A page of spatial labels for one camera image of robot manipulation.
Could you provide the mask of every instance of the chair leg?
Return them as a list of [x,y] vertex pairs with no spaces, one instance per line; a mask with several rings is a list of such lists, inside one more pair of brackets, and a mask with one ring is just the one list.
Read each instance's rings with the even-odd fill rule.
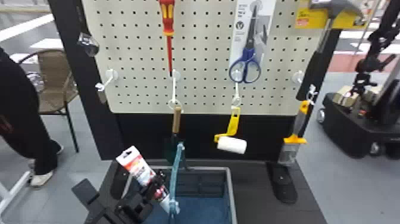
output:
[[74,142],[75,152],[79,153],[79,146],[78,146],[78,142],[76,141],[75,130],[74,130],[74,126],[72,125],[71,114],[70,114],[70,110],[68,108],[67,102],[64,102],[64,108],[65,108],[65,113],[67,114],[68,125],[70,127],[72,141]]

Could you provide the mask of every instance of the white floor marking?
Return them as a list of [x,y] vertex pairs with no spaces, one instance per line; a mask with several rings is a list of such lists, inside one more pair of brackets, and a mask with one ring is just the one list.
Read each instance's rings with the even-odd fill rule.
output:
[[[351,43],[352,46],[356,47],[357,43]],[[360,45],[360,50],[367,53],[368,50],[370,49],[370,44],[369,43],[362,43]],[[400,54],[400,44],[391,44],[386,48],[385,50],[382,51],[382,54]]]
[[370,29],[378,29],[379,23],[370,23],[370,26],[368,28]]
[[[334,51],[333,54],[354,55],[354,51]],[[364,52],[357,52],[356,54],[365,54],[365,53]]]
[[[364,39],[367,39],[371,35],[371,31],[365,33]],[[340,33],[341,39],[360,39],[363,35],[363,31],[342,31]],[[396,36],[396,40],[400,40],[400,35]]]
[[[13,54],[10,58],[15,61],[16,63],[19,62],[22,58],[28,56],[29,54]],[[38,63],[38,56],[35,55],[28,60],[26,60],[23,64],[37,64]]]
[[44,25],[46,23],[49,23],[53,20],[54,20],[53,15],[47,14],[47,15],[41,16],[39,18],[36,18],[34,20],[30,20],[28,22],[12,26],[12,27],[9,27],[4,30],[0,30],[0,42],[5,41],[9,38],[15,37],[26,31],[37,28],[37,27]]
[[34,43],[30,46],[31,48],[41,48],[41,49],[63,49],[63,43],[60,39],[42,39],[38,43]]

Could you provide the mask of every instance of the white hook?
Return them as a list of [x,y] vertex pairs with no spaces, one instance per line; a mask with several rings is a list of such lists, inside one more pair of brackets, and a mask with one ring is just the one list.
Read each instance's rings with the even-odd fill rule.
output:
[[311,84],[310,85],[310,90],[307,92],[307,94],[305,96],[306,99],[308,100],[308,102],[310,102],[311,105],[314,105],[314,98],[318,94],[318,92],[315,91],[316,89],[317,88],[313,84]]
[[110,84],[112,81],[117,80],[118,79],[118,73],[114,69],[108,69],[107,71],[105,71],[105,77],[107,77],[108,79],[104,84],[97,83],[95,85],[95,88],[99,92],[104,91],[105,88],[108,86],[108,84]]
[[235,82],[235,95],[232,98],[231,105],[232,107],[239,107],[242,104],[242,99],[239,95],[239,84]]
[[295,84],[301,84],[303,82],[303,78],[304,78],[303,71],[298,70],[297,72],[295,72],[295,74],[293,74],[292,82],[294,82]]
[[183,113],[183,106],[182,103],[176,99],[176,81],[180,78],[180,73],[177,70],[172,71],[172,99],[168,101],[168,107],[171,110],[174,110],[175,105],[179,105],[182,109]]

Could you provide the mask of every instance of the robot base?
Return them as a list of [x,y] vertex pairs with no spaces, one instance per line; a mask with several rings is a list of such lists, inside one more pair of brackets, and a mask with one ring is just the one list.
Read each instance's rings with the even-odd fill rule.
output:
[[333,102],[335,94],[328,93],[325,96],[325,108],[318,112],[318,121],[344,153],[353,158],[363,158],[367,154],[381,155],[385,151],[387,155],[400,152],[399,124],[382,126],[365,116],[359,116],[359,104],[350,112],[348,108]]

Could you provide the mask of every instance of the hammer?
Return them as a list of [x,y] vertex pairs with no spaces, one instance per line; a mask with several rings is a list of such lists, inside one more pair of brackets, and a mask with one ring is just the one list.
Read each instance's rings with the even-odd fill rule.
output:
[[320,84],[318,84],[316,80],[321,80],[321,77],[324,77],[325,74],[319,74],[318,71],[320,71],[321,68],[328,66],[326,64],[321,63],[320,60],[322,59],[323,56],[322,52],[325,49],[330,31],[333,26],[333,22],[336,19],[336,17],[342,11],[349,11],[355,13],[359,17],[356,23],[364,19],[363,12],[349,0],[310,0],[308,7],[312,10],[326,9],[328,12],[328,20],[322,32],[322,36],[319,41],[318,47],[313,53],[310,62],[307,65],[303,81],[297,93],[296,99],[300,101],[306,100],[306,94],[310,89],[310,85],[312,84],[315,85],[317,87],[317,91],[319,91]]

